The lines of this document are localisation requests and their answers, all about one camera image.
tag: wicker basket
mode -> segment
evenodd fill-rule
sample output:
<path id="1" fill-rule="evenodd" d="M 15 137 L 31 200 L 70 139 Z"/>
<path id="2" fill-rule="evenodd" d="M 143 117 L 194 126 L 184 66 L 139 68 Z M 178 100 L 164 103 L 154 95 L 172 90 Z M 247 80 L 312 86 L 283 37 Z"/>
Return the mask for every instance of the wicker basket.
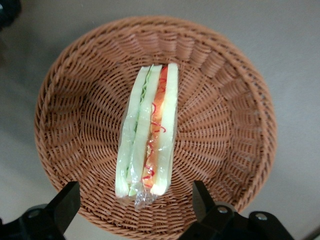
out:
<path id="1" fill-rule="evenodd" d="M 136 211 L 115 199 L 120 124 L 141 66 L 179 66 L 178 128 L 169 191 Z M 225 37 L 189 21 L 130 17 L 67 47 L 50 68 L 35 111 L 35 141 L 57 190 L 79 181 L 79 213 L 132 239 L 176 239 L 195 221 L 192 182 L 242 211 L 275 157 L 267 86 Z"/>

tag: black clamp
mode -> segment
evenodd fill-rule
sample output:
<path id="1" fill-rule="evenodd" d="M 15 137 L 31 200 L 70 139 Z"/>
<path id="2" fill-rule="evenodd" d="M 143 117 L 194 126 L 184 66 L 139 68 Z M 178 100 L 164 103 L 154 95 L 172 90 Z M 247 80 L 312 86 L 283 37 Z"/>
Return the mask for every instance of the black clamp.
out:
<path id="1" fill-rule="evenodd" d="M 28 210 L 5 225 L 0 221 L 0 240 L 65 240 L 80 204 L 79 183 L 69 182 L 45 208 Z"/>
<path id="2" fill-rule="evenodd" d="M 251 212 L 245 218 L 212 200 L 202 181 L 194 181 L 192 204 L 197 222 L 180 240 L 294 240 L 281 222 L 271 213 Z"/>

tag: woven basket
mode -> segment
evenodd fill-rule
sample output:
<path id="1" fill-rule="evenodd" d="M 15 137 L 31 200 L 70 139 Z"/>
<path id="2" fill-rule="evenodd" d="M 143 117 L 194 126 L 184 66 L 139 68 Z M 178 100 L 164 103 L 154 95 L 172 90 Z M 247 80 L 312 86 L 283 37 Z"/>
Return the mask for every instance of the woven basket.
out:
<path id="1" fill-rule="evenodd" d="M 141 66 L 179 66 L 172 184 L 140 211 L 115 199 L 121 120 Z M 79 213 L 132 239 L 177 239 L 195 221 L 192 182 L 242 211 L 275 157 L 276 121 L 267 86 L 225 37 L 164 16 L 102 25 L 67 47 L 50 68 L 35 111 L 35 141 L 53 186 L 79 181 Z"/>

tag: gray background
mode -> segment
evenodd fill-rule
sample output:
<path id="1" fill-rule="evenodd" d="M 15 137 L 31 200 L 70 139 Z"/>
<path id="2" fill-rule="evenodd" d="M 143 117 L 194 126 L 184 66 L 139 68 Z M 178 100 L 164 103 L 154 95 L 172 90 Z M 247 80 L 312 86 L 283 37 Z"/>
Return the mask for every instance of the gray background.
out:
<path id="1" fill-rule="evenodd" d="M 112 20 L 168 15 L 228 37 L 269 86 L 278 149 L 254 210 L 275 214 L 297 240 L 320 226 L 320 1 L 318 0 L 25 0 L 17 21 L 0 32 L 0 216 L 4 222 L 47 203 L 56 191 L 34 143 L 41 83 L 72 41 Z M 76 216 L 69 240 L 122 239 Z"/>

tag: cucumber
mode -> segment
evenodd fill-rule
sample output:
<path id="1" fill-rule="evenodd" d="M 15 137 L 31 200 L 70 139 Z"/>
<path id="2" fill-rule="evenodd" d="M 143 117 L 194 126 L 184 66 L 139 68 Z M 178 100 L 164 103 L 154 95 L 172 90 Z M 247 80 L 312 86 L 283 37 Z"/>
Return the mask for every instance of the cucumber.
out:
<path id="1" fill-rule="evenodd" d="M 132 145 L 136 136 L 137 121 L 139 116 L 140 103 L 144 96 L 144 85 L 147 81 L 151 67 L 142 67 L 135 79 L 127 107 L 127 114 L 124 119 L 119 139 L 116 170 L 115 170 L 115 195 L 123 198 L 129 194 L 127 175 L 132 153 Z"/>
<path id="2" fill-rule="evenodd" d="M 147 141 L 150 134 L 152 102 L 155 99 L 161 69 L 162 65 L 153 66 L 150 69 L 150 76 L 146 83 L 145 95 L 140 103 L 136 133 L 132 145 L 132 153 L 126 178 L 127 183 L 130 184 L 137 184 L 141 181 L 145 163 Z"/>
<path id="3" fill-rule="evenodd" d="M 161 120 L 161 126 L 166 131 L 161 131 L 159 135 L 158 165 L 155 173 L 155 182 L 150 190 L 151 194 L 158 196 L 163 195 L 171 184 L 177 105 L 178 66 L 175 63 L 170 63 L 168 65 Z"/>

